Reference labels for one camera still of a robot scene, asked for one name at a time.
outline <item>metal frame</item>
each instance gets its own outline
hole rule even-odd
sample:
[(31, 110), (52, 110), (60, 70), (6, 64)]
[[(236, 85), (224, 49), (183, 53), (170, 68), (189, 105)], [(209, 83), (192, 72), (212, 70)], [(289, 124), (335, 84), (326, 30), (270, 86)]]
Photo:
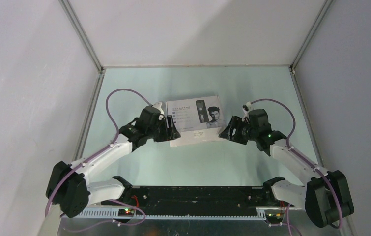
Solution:
[(97, 71), (101, 73), (103, 71), (103, 66), (98, 59), (93, 46), (88, 39), (86, 32), (84, 31), (83, 27), (81, 26), (80, 20), (78, 19), (77, 15), (72, 8), (71, 3), (69, 0), (59, 0), (61, 3), (62, 8), (64, 9), (65, 13), (68, 16), (69, 21), (71, 22), (72, 26), (74, 27), (75, 32), (77, 33), (78, 37), (82, 44), (84, 45), (85, 49), (87, 50), (88, 55), (90, 56), (91, 60), (93, 61)]
[[(82, 154), (83, 154), (83, 151), (84, 151), (84, 147), (85, 147), (85, 144), (86, 144), (86, 139), (87, 139), (87, 136), (88, 136), (89, 128), (90, 128), (91, 122), (92, 122), (92, 117), (93, 117), (94, 110), (95, 110), (96, 104), (97, 104), (97, 98), (98, 98), (98, 95), (100, 93), (101, 85), (103, 83), (104, 75), (105, 75), (105, 72), (106, 72), (105, 69), (106, 68), (120, 68), (120, 67), (119, 66), (106, 66), (105, 68), (103, 67), (103, 65), (101, 64), (101, 62), (100, 62), (100, 60), (99, 60), (99, 58), (98, 58), (98, 56), (97, 56), (97, 54), (96, 54), (96, 52), (95, 52), (95, 50), (92, 46), (90, 40), (88, 39), (88, 37), (86, 35), (86, 32), (84, 31), (84, 29), (83, 29), (77, 15), (76, 15), (75, 11), (74, 11), (71, 3), (70, 3), (70, 0), (59, 0), (59, 2), (61, 4), (63, 10), (65, 11), (69, 21), (71, 22), (72, 26), (74, 27), (75, 32), (79, 36), (79, 38), (80, 38), (84, 48), (86, 49), (88, 55), (90, 56), (94, 66), (96, 67), (97, 71), (99, 72), (99, 75), (98, 75), (98, 78), (97, 78), (97, 83), (94, 87), (93, 94), (92, 94), (92, 97), (91, 97), (91, 101), (90, 101), (89, 106), (88, 106), (88, 112), (86, 114), (84, 124), (83, 124), (83, 128), (82, 128), (79, 140), (78, 140), (77, 149), (76, 149), (76, 152), (74, 154), (73, 160), (77, 160), (77, 159), (82, 157)], [(312, 27), (310, 28), (310, 30), (307, 34), (304, 42), (302, 43), (300, 49), (298, 50), (297, 55), (295, 56), (291, 66), (289, 67), (289, 72), (290, 72), (290, 75), (292, 77), (292, 81), (293, 81), (295, 91), (296, 91), (297, 96), (298, 96), (298, 101), (300, 103), (304, 119), (306, 120), (307, 129), (308, 129), (311, 141), (313, 143), (313, 148), (314, 148), (315, 154), (317, 156), (317, 160), (318, 160), (319, 164), (322, 165), (322, 166), (324, 166), (324, 161), (323, 161), (322, 156), (320, 155), (320, 151), (318, 149), (317, 141), (316, 141), (316, 138), (315, 138), (312, 126), (311, 126), (311, 122), (310, 122), (310, 118), (309, 118), (309, 115), (308, 115), (308, 112), (307, 112), (307, 108), (306, 108), (306, 105), (303, 101), (302, 94), (301, 94), (299, 85), (297, 83), (296, 77), (295, 77), (295, 69), (296, 69), (299, 61), (301, 60), (304, 52), (306, 51), (307, 47), (309, 46), (312, 38), (316, 34), (316, 32), (318, 30), (318, 27), (320, 26), (324, 17), (328, 13), (328, 10), (330, 9), (333, 2), (334, 2), (334, 0), (326, 0), (324, 2), (323, 6), (320, 9), (319, 14), (317, 15)], [(270, 207), (270, 206), (259, 207), (259, 208), (260, 209), (272, 209), (272, 210), (279, 209), (278, 207)], [(340, 230), (341, 235), (342, 236), (355, 236), (355, 235), (357, 235), (357, 232), (355, 231), (355, 228), (354, 228), (351, 217), (350, 216), (347, 217), (346, 221), (347, 221), (347, 224), (345, 224), (344, 227)]]
[(83, 156), (84, 147), (86, 146), (88, 132), (90, 130), (91, 122), (93, 120), (93, 115), (95, 107), (97, 105), (98, 95), (100, 94), (101, 85), (103, 84), (104, 72), (100, 73), (97, 78), (97, 83), (94, 86), (94, 91), (88, 105), (88, 110), (86, 117), (84, 118), (83, 127), (81, 130), (80, 137), (78, 139), (77, 149), (75, 151), (73, 161), (80, 159)]
[(313, 25), (310, 28), (310, 31), (307, 34), (307, 37), (304, 39), (301, 48), (298, 50), (297, 55), (294, 58), (294, 61), (291, 64), (291, 68), (295, 69), (301, 60), (302, 55), (304, 54), (305, 50), (307, 49), (308, 45), (311, 42), (311, 39), (314, 37), (315, 33), (317, 32), (318, 27), (320, 26), (321, 22), (323, 21), (324, 17), (326, 16), (328, 10), (330, 9), (334, 0), (326, 0), (323, 6), (320, 9)]

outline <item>printed photo of man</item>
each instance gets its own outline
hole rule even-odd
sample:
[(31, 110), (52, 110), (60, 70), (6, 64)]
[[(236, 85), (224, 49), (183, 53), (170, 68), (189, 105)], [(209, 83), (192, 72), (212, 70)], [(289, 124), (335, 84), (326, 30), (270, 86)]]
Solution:
[(218, 107), (209, 107), (208, 113), (210, 114), (212, 120), (207, 122), (207, 128), (217, 128), (226, 125), (226, 122), (220, 119), (220, 109)]

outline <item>box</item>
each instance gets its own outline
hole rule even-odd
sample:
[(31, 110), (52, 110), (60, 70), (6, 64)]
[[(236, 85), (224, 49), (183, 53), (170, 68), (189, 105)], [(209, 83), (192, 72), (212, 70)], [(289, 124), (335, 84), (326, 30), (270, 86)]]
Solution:
[(181, 138), (170, 141), (170, 146), (222, 141), (219, 134), (227, 123), (218, 96), (166, 102)]

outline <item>white wall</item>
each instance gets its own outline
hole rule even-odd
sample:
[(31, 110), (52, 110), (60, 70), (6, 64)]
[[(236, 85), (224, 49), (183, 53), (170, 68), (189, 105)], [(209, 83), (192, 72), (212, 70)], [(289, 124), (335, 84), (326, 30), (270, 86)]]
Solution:
[(96, 77), (57, 0), (0, 0), (0, 236), (36, 235)]
[(71, 0), (106, 65), (289, 65), (325, 0)]
[(371, 1), (335, 1), (296, 68), (325, 164), (347, 176), (371, 235)]

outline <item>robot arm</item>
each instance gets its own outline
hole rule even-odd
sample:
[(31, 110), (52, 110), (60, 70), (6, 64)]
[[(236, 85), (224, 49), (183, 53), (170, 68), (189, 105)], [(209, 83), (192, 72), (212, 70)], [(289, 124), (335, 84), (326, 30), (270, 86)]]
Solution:
[[(285, 201), (306, 211), (310, 220), (318, 227), (324, 227), (339, 219), (335, 200), (327, 189), (325, 181), (316, 171), (320, 170), (334, 188), (341, 206), (342, 216), (353, 214), (354, 206), (346, 177), (340, 171), (330, 172), (305, 157), (280, 131), (273, 131), (265, 110), (251, 110), (244, 106), (245, 116), (233, 116), (228, 126), (219, 135), (233, 142), (246, 145), (255, 141), (260, 151), (284, 164), (304, 186), (290, 183), (282, 177), (266, 181), (263, 188), (272, 200)], [(295, 152), (302, 155), (311, 167)]]
[(146, 144), (148, 139), (163, 142), (180, 137), (172, 117), (165, 116), (161, 106), (162, 102), (158, 102), (152, 107), (145, 107), (138, 118), (120, 128), (116, 142), (110, 143), (107, 149), (91, 161), (86, 162), (87, 158), (84, 157), (69, 165), (63, 161), (57, 163), (53, 168), (46, 196), (50, 197), (61, 179), (73, 170), (72, 167), (81, 164), (82, 167), (65, 181), (53, 198), (53, 203), (60, 204), (61, 210), (68, 217), (78, 215), (87, 205), (120, 198), (124, 187), (118, 179), (101, 182), (93, 182), (93, 179), (110, 164)]

